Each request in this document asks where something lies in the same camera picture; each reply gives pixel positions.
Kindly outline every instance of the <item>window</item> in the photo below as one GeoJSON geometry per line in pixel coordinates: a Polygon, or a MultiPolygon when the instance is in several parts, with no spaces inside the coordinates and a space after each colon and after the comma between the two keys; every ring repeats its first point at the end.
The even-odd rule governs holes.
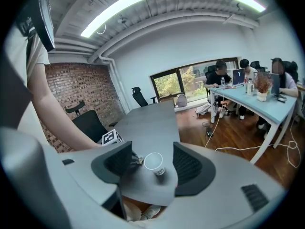
{"type": "MultiPolygon", "coordinates": [[[[233,69],[238,68],[237,58],[222,60],[225,61],[227,73],[232,78],[233,69]]],[[[205,73],[208,72],[209,66],[215,66],[216,62],[217,60],[196,63],[152,75],[156,95],[161,101],[178,94],[185,94],[188,102],[206,98],[205,73]]]]}

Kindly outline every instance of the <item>ceiling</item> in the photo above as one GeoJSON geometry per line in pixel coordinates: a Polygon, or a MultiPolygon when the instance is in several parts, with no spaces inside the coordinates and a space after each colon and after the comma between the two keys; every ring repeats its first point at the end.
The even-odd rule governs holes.
{"type": "MultiPolygon", "coordinates": [[[[106,29],[104,25],[98,29],[99,33],[104,31],[103,34],[95,32],[90,38],[81,37],[87,25],[116,1],[51,0],[56,49],[50,53],[80,54],[88,57],[89,62],[93,62],[98,55],[107,52],[119,41],[136,34],[139,30],[153,30],[153,26],[161,28],[168,25],[166,22],[171,21],[171,24],[174,24],[177,19],[190,17],[196,21],[215,20],[249,28],[259,25],[256,19],[260,14],[234,0],[145,0],[109,19],[106,22],[106,29]]],[[[267,8],[272,4],[272,0],[256,1],[267,8]]]]}

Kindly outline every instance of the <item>flower vase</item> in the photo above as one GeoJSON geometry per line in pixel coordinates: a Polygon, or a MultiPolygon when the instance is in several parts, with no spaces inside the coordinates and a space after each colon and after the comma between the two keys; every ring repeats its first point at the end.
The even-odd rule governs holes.
{"type": "Polygon", "coordinates": [[[267,100],[267,93],[257,92],[257,99],[261,102],[265,102],[267,100]]]}

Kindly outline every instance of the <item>woman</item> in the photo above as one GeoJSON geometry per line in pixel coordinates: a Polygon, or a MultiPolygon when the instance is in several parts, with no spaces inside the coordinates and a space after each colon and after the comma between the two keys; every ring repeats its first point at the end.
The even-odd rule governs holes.
{"type": "MultiPolygon", "coordinates": [[[[285,72],[285,67],[282,59],[272,59],[272,73],[280,75],[280,93],[286,94],[292,97],[298,97],[298,90],[292,76],[285,72]]],[[[258,129],[263,129],[266,121],[259,117],[258,129]]]]}

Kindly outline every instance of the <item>laptop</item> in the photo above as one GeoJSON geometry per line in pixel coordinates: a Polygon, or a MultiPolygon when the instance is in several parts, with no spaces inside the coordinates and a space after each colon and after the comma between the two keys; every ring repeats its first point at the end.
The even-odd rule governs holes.
{"type": "Polygon", "coordinates": [[[232,86],[244,84],[244,69],[232,70],[232,86]]]}
{"type": "Polygon", "coordinates": [[[272,73],[262,73],[262,74],[272,79],[271,94],[274,94],[275,96],[278,97],[280,95],[280,75],[272,74],[272,73]]]}

